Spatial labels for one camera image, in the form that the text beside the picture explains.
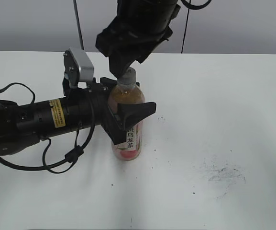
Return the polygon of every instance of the table surface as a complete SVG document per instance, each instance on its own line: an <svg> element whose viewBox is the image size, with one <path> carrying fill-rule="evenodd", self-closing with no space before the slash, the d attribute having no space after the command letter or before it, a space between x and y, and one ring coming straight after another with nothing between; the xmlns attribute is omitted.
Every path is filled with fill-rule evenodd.
<svg viewBox="0 0 276 230"><path fill-rule="evenodd" d="M106 58L89 56L98 80L112 77ZM133 67L157 102L141 155L116 159L98 126L66 174L0 165L0 230L276 229L276 55L152 54ZM25 83L37 101L63 96L63 71L62 53L0 52L0 88ZM0 98L31 96L14 86ZM53 138L49 162L74 139ZM40 166L46 144L6 159Z"/></svg>

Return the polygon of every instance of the black cylinder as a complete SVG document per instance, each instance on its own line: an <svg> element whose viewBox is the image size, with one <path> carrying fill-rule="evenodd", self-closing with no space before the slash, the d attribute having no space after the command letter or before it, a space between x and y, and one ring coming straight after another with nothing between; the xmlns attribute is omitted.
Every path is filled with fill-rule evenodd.
<svg viewBox="0 0 276 230"><path fill-rule="evenodd" d="M177 0L118 0L118 17L135 30L150 35L167 28Z"/></svg>
<svg viewBox="0 0 276 230"><path fill-rule="evenodd" d="M39 138L54 137L64 133L77 131L78 127L91 126L92 102L96 125L101 124L101 110L97 96L85 93L79 100L59 98L35 103L32 107L19 107L17 128L27 135L36 133Z"/></svg>

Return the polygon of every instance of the yellow sticker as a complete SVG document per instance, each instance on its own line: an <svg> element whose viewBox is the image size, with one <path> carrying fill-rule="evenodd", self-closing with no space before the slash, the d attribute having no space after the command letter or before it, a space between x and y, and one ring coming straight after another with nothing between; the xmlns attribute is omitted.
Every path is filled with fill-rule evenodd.
<svg viewBox="0 0 276 230"><path fill-rule="evenodd" d="M50 100L50 106L52 111L52 116L55 124L55 128L61 128L66 126L65 115L59 99Z"/></svg>

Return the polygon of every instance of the wire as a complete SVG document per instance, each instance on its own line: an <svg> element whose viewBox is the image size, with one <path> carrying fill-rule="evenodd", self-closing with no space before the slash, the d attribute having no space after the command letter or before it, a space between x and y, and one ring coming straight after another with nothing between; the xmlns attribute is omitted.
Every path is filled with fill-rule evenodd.
<svg viewBox="0 0 276 230"><path fill-rule="evenodd" d="M187 28L188 28L188 20L189 20L189 13L190 13L190 8L188 8L188 13L187 13L187 20L186 20L186 27L185 27L185 32L184 32L184 39L182 40L182 47L181 47L181 53L184 53L184 45L186 41L186 36L187 36Z"/></svg>
<svg viewBox="0 0 276 230"><path fill-rule="evenodd" d="M211 1L212 0L208 0L205 4L196 6L196 5L191 4L191 0L190 0L190 2L187 2L186 0L181 0L182 4L184 4L185 7L187 7L190 10L195 10L195 11L205 8L206 6L208 6L210 4Z"/></svg>
<svg viewBox="0 0 276 230"><path fill-rule="evenodd" d="M20 170L20 171L44 171L44 170L47 170L47 168L44 167L44 166L31 167L31 166L20 166L20 165L17 165L17 164L13 164L13 163L3 159L2 157L0 157L0 163L7 166L7 167L9 167L9 168ZM64 163L67 163L66 159L64 159L60 162L57 162L55 164L47 165L47 167L52 169L52 168L56 168L60 165L63 165Z"/></svg>
<svg viewBox="0 0 276 230"><path fill-rule="evenodd" d="M52 141L51 141L50 138L46 138L45 140L48 140L49 143L46 146L46 148L44 149L44 152L43 152L43 155L42 155L42 164L43 164L43 167L46 170L48 170L50 173L53 173L53 174L62 174L62 173L65 173L65 172L69 171L75 165L75 163L77 161L73 161L70 167L68 167L66 170L61 171L61 172L55 172L55 171L51 170L51 167L49 167L49 165L46 164L46 161L45 161L46 153L47 153L48 149L50 148Z"/></svg>
<svg viewBox="0 0 276 230"><path fill-rule="evenodd" d="M0 93L5 92L6 90L8 90L13 85L21 85L21 86L24 86L25 88L27 88L32 93L32 95L33 95L33 99L32 99L32 102L30 104L34 103L34 101L36 99L36 95L34 94L34 92L28 86L26 86L26 85L24 85L22 83L18 83L18 82L11 83L11 84L7 85L6 87L0 89Z"/></svg>
<svg viewBox="0 0 276 230"><path fill-rule="evenodd" d="M92 104L92 101L91 101L90 97L89 97L89 104L90 104L91 115L92 115L91 128L90 128L89 135L88 135L86 141L81 146L82 149L86 148L86 146L89 144L89 142L90 142L90 140L91 140L91 138L93 136L94 129L95 129L95 114L94 114L94 108L93 108L93 104Z"/></svg>
<svg viewBox="0 0 276 230"><path fill-rule="evenodd" d="M79 36L80 48L81 48L82 50L85 50L84 41L83 41L83 39L82 39L82 34L81 34L80 21L79 21L79 16L78 16L78 9L77 9L76 0L73 0L73 4L74 4L75 17L76 17L76 24L77 24L77 29L78 29L78 36Z"/></svg>

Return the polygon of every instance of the gray wall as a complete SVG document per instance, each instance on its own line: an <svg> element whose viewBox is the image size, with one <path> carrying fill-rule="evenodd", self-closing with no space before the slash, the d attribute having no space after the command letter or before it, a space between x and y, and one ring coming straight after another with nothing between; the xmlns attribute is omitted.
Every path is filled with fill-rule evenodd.
<svg viewBox="0 0 276 230"><path fill-rule="evenodd" d="M192 0L201 4L204 0ZM77 0L87 51L114 18L116 0ZM169 42L156 52L179 53L187 9L172 21ZM0 0L0 50L63 51L79 46L72 0ZM191 11L187 53L276 54L276 1L213 0Z"/></svg>

